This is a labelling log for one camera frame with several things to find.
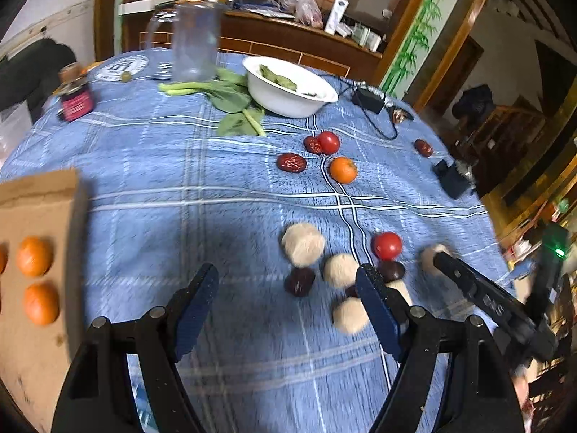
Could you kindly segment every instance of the jar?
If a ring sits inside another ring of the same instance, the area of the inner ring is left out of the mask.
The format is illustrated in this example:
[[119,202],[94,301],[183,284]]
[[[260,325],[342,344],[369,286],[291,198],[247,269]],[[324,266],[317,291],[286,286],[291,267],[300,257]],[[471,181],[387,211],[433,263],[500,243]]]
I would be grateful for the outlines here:
[[59,117],[72,122],[94,110],[94,99],[88,86],[88,80],[82,76],[82,69],[77,62],[65,66],[58,76],[62,85],[58,88],[62,111]]

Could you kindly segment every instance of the plastic pitcher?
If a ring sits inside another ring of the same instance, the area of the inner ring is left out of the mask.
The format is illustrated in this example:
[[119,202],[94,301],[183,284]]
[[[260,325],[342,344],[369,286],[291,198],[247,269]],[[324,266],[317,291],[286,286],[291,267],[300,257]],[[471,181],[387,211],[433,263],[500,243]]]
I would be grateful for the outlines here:
[[[174,9],[152,15],[146,29],[146,55],[155,75],[172,72],[172,80],[179,82],[213,79],[223,9],[219,3],[180,0]],[[158,49],[152,48],[152,37],[165,22],[173,25],[171,64],[159,62]]]

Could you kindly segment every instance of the white bowl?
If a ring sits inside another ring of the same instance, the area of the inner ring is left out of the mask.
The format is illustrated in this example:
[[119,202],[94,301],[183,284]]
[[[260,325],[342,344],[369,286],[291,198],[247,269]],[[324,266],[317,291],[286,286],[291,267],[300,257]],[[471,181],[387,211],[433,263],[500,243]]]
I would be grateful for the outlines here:
[[[242,64],[248,72],[249,93],[265,109],[293,119],[309,117],[328,102],[337,102],[335,89],[320,76],[307,69],[271,57],[246,57]],[[296,92],[283,88],[261,76],[266,65],[276,75],[296,83]]]

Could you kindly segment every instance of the leafy green vegetable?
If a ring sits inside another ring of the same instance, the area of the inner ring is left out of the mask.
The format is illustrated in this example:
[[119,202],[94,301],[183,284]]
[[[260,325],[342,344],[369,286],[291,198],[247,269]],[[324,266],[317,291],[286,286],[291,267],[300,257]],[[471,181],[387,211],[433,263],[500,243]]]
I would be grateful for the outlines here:
[[244,109],[237,114],[228,114],[219,122],[216,134],[219,137],[231,137],[233,135],[259,135],[266,137],[266,133],[260,126],[264,116],[264,109]]
[[214,107],[219,111],[236,114],[246,109],[252,98],[249,94],[240,93],[234,89],[219,88],[212,91],[206,91],[207,96],[212,101]]
[[228,68],[218,67],[216,76],[223,81],[229,81],[235,85],[246,86],[246,75],[239,75]]
[[260,74],[263,78],[272,81],[275,85],[282,86],[283,88],[290,89],[291,91],[296,91],[296,83],[293,83],[286,76],[280,76],[274,73],[266,65],[260,66]]
[[169,96],[203,92],[212,101],[214,107],[229,114],[242,112],[252,101],[245,86],[221,80],[212,80],[207,83],[175,83],[172,85],[161,83],[158,88]]
[[169,96],[195,93],[206,95],[214,107],[228,114],[219,122],[216,130],[219,137],[230,135],[266,137],[267,134],[260,126],[264,109],[249,108],[252,98],[246,87],[246,75],[238,75],[226,68],[217,68],[216,74],[218,79],[206,83],[189,82],[171,85],[161,83],[158,89]]

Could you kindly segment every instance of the cardboard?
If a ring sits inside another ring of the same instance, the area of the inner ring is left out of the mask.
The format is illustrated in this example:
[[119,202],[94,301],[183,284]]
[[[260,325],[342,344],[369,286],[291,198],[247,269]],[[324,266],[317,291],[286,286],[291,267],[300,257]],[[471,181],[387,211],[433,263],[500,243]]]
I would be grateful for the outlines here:
[[[49,432],[62,383],[84,334],[81,287],[87,195],[74,170],[49,172],[0,184],[0,245],[8,264],[0,275],[0,377],[24,416]],[[16,265],[19,243],[48,239],[54,262],[39,278]],[[34,325],[24,314],[24,290],[49,280],[58,289],[60,314]]]

